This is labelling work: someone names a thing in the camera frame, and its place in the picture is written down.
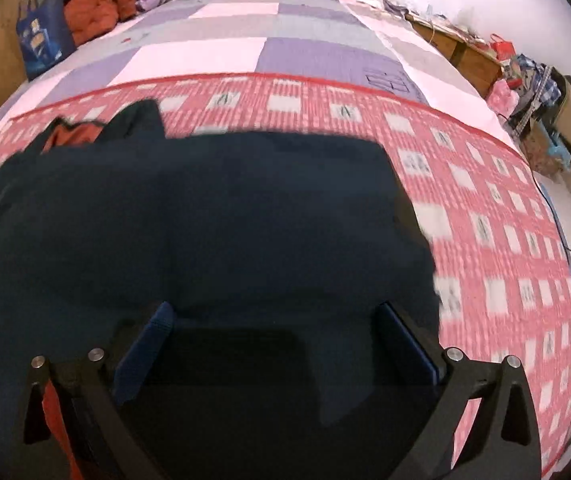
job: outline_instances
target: tote bag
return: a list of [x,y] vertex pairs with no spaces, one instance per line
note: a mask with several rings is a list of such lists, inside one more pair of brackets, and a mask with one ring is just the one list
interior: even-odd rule
[[17,37],[28,81],[62,62],[76,50],[64,16],[62,0],[44,0],[36,8],[32,6],[32,0],[21,0]]

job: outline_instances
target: blue plaid cloth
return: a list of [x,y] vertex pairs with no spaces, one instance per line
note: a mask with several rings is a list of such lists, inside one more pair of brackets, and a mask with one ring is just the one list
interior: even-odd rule
[[[530,70],[534,71],[530,86],[536,93],[536,91],[539,89],[539,85],[541,84],[541,78],[543,77],[543,71],[545,68],[543,65],[535,62],[527,56],[524,56],[523,54],[519,54],[516,57],[516,60],[523,74]],[[552,78],[548,78],[547,82],[545,83],[543,93],[541,94],[541,104],[550,107],[555,104],[555,102],[558,101],[560,97],[561,90],[559,90],[559,86]]]

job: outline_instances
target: red bag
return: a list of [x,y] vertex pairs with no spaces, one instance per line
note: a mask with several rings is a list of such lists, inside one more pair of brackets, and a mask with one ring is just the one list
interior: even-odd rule
[[489,46],[491,46],[492,49],[497,53],[497,59],[499,61],[505,61],[506,59],[510,59],[512,56],[517,55],[515,46],[511,41],[504,40],[498,34],[492,34],[489,38],[491,41]]

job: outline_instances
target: printed design on bed sheet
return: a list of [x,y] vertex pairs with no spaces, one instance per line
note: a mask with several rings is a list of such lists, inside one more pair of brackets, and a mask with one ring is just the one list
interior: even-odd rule
[[[521,358],[542,449],[552,449],[549,461],[556,460],[561,430],[571,421],[571,275],[552,213],[516,153],[389,93],[290,75],[190,75],[87,97],[10,120],[0,128],[0,164],[58,115],[108,121],[142,98],[157,99],[172,137],[263,128],[379,143],[431,243],[441,344],[475,359],[498,360],[506,352]],[[481,344],[479,334],[486,334]],[[457,450],[475,406],[466,409],[457,430]],[[558,428],[550,435],[557,413]]]

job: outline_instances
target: blue plastic bag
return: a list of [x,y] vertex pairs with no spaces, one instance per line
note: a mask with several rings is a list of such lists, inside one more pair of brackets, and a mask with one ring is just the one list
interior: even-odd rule
[[36,8],[33,8],[32,0],[21,0],[17,36],[29,81],[77,50],[62,0],[44,0]]

